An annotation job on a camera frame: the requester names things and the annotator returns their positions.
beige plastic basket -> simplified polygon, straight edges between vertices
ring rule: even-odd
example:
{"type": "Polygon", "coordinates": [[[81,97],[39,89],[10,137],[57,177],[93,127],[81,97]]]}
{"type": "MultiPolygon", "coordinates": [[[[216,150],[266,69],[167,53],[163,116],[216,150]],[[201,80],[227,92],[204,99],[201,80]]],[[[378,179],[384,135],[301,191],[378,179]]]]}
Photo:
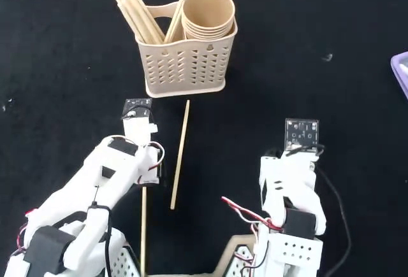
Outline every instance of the beige plastic basket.
{"type": "MultiPolygon", "coordinates": [[[[155,18],[172,18],[176,6],[177,2],[174,2],[147,8],[155,18]]],[[[180,24],[174,38],[177,42],[148,45],[136,39],[145,71],[147,94],[150,97],[168,97],[222,90],[237,31],[237,22],[234,21],[230,33],[221,39],[184,39],[180,24]]]]}

black table surface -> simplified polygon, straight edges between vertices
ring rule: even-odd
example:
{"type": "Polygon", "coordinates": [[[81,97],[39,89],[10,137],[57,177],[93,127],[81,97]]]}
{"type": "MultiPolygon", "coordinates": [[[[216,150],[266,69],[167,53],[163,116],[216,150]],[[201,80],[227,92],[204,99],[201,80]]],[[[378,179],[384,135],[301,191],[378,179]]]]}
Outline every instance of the black table surface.
{"type": "MultiPolygon", "coordinates": [[[[154,101],[169,180],[148,192],[148,272],[211,272],[228,239],[249,233],[220,197],[259,210],[259,159],[282,148],[284,120],[296,117],[320,120],[319,163],[344,200],[353,249],[337,276],[398,274],[408,245],[408,105],[390,59],[408,49],[406,0],[234,1],[239,31],[226,87],[189,97],[175,211],[186,97],[154,101]]],[[[4,269],[24,213],[61,188],[104,136],[122,133],[124,100],[146,93],[138,47],[114,0],[0,0],[0,17],[4,269]]],[[[324,272],[346,237],[319,178],[317,192],[328,219],[324,272]]],[[[138,250],[140,194],[125,197],[113,219],[138,250]]]]}

stack of paper cups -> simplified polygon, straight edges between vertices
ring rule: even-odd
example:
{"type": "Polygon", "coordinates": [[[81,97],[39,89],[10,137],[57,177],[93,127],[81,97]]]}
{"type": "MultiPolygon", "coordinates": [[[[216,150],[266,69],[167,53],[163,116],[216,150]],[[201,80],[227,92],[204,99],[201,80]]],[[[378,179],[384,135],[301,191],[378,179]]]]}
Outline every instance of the stack of paper cups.
{"type": "Polygon", "coordinates": [[[215,40],[230,32],[234,16],[232,0],[185,0],[181,21],[188,39],[215,40]]]}

robotic arm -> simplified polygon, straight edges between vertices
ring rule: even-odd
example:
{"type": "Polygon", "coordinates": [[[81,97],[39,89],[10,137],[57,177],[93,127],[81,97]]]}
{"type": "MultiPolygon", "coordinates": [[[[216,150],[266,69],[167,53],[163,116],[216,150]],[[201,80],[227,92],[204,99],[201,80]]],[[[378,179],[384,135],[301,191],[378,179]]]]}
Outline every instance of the robotic arm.
{"type": "MultiPolygon", "coordinates": [[[[149,123],[149,113],[124,119],[124,126],[130,137],[104,138],[72,179],[27,215],[24,245],[10,258],[5,277],[90,277],[106,267],[110,209],[133,184],[158,183],[157,143],[150,142],[157,127],[149,123]],[[85,221],[54,227],[78,211],[87,213],[85,221]]],[[[112,229],[109,257],[124,243],[124,235],[112,229]]]]}
{"type": "MultiPolygon", "coordinates": [[[[259,217],[260,223],[246,220],[256,237],[253,258],[240,262],[243,255],[235,253],[226,277],[236,276],[236,267],[243,277],[316,277],[320,268],[323,242],[315,236],[324,234],[326,217],[314,191],[314,166],[322,152],[318,121],[287,119],[285,136],[280,157],[261,158],[261,207],[269,217],[259,217]]],[[[255,217],[234,203],[231,207],[255,217]]]]}

perforated bracket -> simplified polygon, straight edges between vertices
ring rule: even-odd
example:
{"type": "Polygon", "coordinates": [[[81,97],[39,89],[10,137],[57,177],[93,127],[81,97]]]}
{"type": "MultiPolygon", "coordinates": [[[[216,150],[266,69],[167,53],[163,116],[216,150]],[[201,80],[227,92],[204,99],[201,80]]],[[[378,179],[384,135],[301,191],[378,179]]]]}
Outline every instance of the perforated bracket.
{"type": "Polygon", "coordinates": [[[318,270],[320,268],[323,242],[273,233],[269,235],[270,259],[291,264],[298,267],[307,267],[318,270]]]}
{"type": "MultiPolygon", "coordinates": [[[[237,253],[241,258],[248,259],[248,261],[241,260],[235,256],[232,256],[231,261],[223,277],[241,277],[241,269],[244,266],[249,266],[251,263],[249,262],[252,259],[251,251],[249,250],[248,246],[246,245],[238,245],[235,249],[235,253],[237,253]]],[[[244,269],[242,271],[242,277],[249,277],[249,270],[244,269]]]]}
{"type": "Polygon", "coordinates": [[[140,277],[135,259],[128,249],[123,247],[116,259],[111,259],[112,277],[140,277]]]}

